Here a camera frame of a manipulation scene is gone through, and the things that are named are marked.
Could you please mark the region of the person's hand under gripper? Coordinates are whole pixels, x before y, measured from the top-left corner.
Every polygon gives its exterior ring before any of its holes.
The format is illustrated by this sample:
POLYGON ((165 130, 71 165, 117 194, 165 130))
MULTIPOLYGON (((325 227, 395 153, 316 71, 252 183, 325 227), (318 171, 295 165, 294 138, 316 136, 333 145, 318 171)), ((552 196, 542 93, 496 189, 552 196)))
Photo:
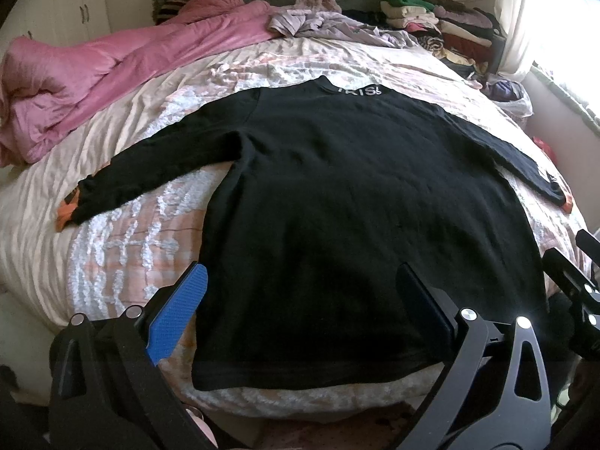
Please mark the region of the person's hand under gripper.
POLYGON ((213 444, 214 447, 219 448, 217 439, 210 426, 204 420, 204 416, 201 413, 201 411, 191 405, 186 405, 185 410, 186 413, 188 413, 189 417, 191 417, 192 420, 195 422, 196 426, 200 429, 200 431, 202 431, 203 434, 208 438, 208 441, 210 441, 210 443, 213 444))

